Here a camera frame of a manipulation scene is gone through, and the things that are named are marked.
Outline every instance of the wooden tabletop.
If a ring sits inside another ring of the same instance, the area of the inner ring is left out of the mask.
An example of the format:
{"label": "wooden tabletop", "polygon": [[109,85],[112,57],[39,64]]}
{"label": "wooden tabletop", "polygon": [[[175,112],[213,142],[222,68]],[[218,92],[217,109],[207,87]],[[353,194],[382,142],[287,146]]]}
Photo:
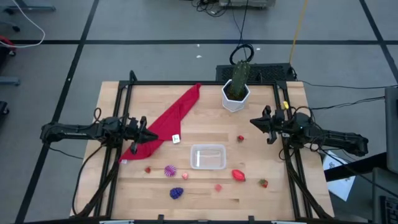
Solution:
{"label": "wooden tabletop", "polygon": [[[117,87],[118,82],[102,84],[97,107],[102,109],[103,118],[112,116]],[[149,126],[190,87],[133,86],[130,116],[138,119],[147,116]],[[121,164],[113,219],[155,220],[158,214],[164,214],[166,220],[247,220],[249,215],[254,215],[256,220],[294,220],[285,164],[278,158],[282,149],[280,137],[274,144],[268,145],[268,134],[261,133],[249,122],[261,116],[265,105],[275,109],[272,87],[249,86],[251,95],[245,108],[235,113],[223,108],[221,88],[216,85],[200,88],[200,99],[182,120],[181,143],[166,141],[151,157]],[[292,106],[307,106],[301,82],[288,82],[288,88]],[[242,143],[236,141],[238,135],[245,137]],[[130,143],[124,143],[123,151]],[[226,169],[192,169],[190,148],[193,144],[223,144],[226,148]],[[85,157],[98,146],[99,142],[89,141]],[[325,211],[333,216],[320,156],[308,149],[301,152],[308,189]],[[105,149],[97,153],[83,170],[76,196],[78,211],[98,188],[104,153]],[[169,164],[177,168],[175,177],[164,175],[164,167]],[[150,174],[144,171],[147,166],[152,169]],[[233,169],[243,171],[246,181],[233,180]],[[188,172],[188,180],[181,178],[183,172]],[[260,179],[268,180],[268,188],[258,185]],[[216,184],[222,185],[222,191],[214,189]],[[169,196],[170,189],[174,187],[184,188],[183,195],[176,200]],[[298,189],[297,192],[300,211],[305,216],[301,193]],[[107,201],[108,193],[105,193],[102,214]]]}

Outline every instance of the clear plastic container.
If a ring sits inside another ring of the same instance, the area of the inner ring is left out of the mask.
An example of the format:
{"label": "clear plastic container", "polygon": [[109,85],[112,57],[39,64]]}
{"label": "clear plastic container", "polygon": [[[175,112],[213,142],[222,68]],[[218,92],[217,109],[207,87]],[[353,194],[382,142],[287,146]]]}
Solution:
{"label": "clear plastic container", "polygon": [[191,147],[191,167],[194,169],[225,169],[226,150],[221,144],[197,144]]}

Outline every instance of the gray floor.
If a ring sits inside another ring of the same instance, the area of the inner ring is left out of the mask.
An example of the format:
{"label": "gray floor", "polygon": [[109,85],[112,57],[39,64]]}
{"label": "gray floor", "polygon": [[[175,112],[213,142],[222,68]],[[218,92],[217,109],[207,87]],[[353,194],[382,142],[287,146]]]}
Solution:
{"label": "gray floor", "polygon": [[[78,40],[93,0],[51,0],[56,12],[28,13],[47,33],[47,40]],[[398,2],[366,1],[386,40],[398,40]],[[250,9],[245,39],[291,40],[303,0],[277,0],[274,8]],[[235,10],[239,23],[241,9]],[[20,14],[0,14],[18,23],[21,32],[0,26],[14,40],[37,40],[40,32]],[[88,40],[238,39],[231,11],[219,18],[196,12],[189,1],[100,0]],[[300,40],[376,40],[359,1],[309,1]],[[227,65],[234,44],[85,45],[60,122],[89,123],[102,81],[126,79],[133,69],[140,80],[214,80],[215,67]],[[21,86],[1,86],[0,100],[10,114],[0,134],[0,223],[15,220],[40,152],[41,125],[53,115],[77,45],[41,45],[22,49],[2,71],[18,76]],[[253,63],[288,62],[290,45],[254,45]],[[398,46],[390,45],[398,60]],[[293,66],[298,78],[329,85],[393,85],[396,80],[378,45],[298,45]],[[341,90],[306,86],[310,106],[382,96],[381,90]],[[352,131],[369,138],[369,156],[384,152],[384,103],[376,101],[317,111],[325,129]],[[84,141],[62,141],[53,147],[83,156]],[[66,218],[81,161],[49,152],[27,214],[28,221]]]}

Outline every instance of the white hexagonal pot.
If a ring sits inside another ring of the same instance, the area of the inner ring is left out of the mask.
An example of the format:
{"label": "white hexagonal pot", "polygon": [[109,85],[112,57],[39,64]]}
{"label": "white hexagonal pot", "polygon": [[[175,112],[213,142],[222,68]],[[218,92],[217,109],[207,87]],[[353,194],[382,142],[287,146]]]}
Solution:
{"label": "white hexagonal pot", "polygon": [[241,110],[244,108],[244,104],[246,102],[246,100],[248,99],[249,95],[250,95],[250,90],[248,88],[247,85],[245,85],[246,87],[246,96],[244,97],[243,100],[241,101],[237,101],[237,100],[229,100],[225,94],[225,89],[226,87],[232,82],[232,80],[228,80],[223,89],[221,90],[223,92],[223,106],[229,110],[230,112],[237,112],[238,110]]}

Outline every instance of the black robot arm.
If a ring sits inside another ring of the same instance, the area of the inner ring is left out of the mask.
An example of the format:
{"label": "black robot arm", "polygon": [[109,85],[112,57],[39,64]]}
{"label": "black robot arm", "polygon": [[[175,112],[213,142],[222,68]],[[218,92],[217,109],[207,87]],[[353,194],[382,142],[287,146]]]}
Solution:
{"label": "black robot arm", "polygon": [[251,119],[250,122],[263,133],[269,133],[268,144],[276,140],[276,133],[289,135],[290,145],[302,148],[305,144],[317,144],[344,149],[355,156],[364,156],[368,153],[368,139],[355,133],[341,133],[324,130],[304,113],[294,113],[292,119],[284,120],[284,111],[276,110],[271,116],[271,107],[266,106],[261,118]]}
{"label": "black robot arm", "polygon": [[116,147],[121,140],[134,140],[134,144],[143,144],[154,141],[158,136],[146,129],[147,119],[141,117],[140,126],[138,120],[130,118],[130,123],[123,126],[120,118],[108,117],[91,125],[69,125],[49,123],[42,126],[40,139],[43,143],[61,141],[62,139],[98,140],[107,146]]}

